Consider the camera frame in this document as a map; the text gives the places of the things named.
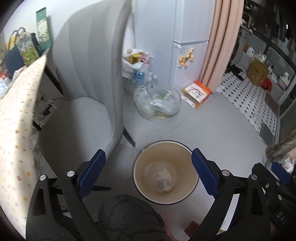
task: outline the chair leg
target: chair leg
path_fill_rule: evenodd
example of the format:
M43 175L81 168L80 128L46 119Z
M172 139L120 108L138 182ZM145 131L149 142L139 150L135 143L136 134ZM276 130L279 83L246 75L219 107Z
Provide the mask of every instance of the chair leg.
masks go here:
M94 186L92 191L110 191L110 187Z
M124 137L129 141L129 143L135 147L136 143L134 142L133 138L131 137L131 135L128 133L128 131L126 130L126 128L123 128L123 135Z

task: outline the person's leg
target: person's leg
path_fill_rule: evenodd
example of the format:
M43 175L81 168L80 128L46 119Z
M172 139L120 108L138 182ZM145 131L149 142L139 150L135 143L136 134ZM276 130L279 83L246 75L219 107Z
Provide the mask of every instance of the person's leg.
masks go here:
M107 199L99 211L98 228L107 241L171 241L164 226L150 205L126 194Z

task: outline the black and white tile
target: black and white tile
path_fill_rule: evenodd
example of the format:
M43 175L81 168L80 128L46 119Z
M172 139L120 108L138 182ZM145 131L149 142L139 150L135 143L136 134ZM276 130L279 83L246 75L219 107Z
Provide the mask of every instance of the black and white tile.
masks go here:
M240 75L244 81L240 81L232 72L224 74L218 87L219 91L241 111L258 132L260 132L261 125L257 126L254 121L256 114L275 135L276 115L264 101L266 90L253 85L245 71L242 71Z

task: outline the white refrigerator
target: white refrigerator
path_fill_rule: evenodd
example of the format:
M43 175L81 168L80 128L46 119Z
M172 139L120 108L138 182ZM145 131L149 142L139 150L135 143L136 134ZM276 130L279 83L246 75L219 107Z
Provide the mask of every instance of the white refrigerator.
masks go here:
M178 91L198 80L210 38L215 0L136 0L136 48L149 52L159 83ZM179 58L193 48L194 61L179 68Z

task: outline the tablecloth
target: tablecloth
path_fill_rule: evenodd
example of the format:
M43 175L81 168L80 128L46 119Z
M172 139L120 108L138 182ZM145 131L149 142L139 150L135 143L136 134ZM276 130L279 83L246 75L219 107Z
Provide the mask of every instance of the tablecloth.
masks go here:
M0 205L24 238L29 204L38 178L30 150L30 133L46 60L43 55L23 70L0 100Z

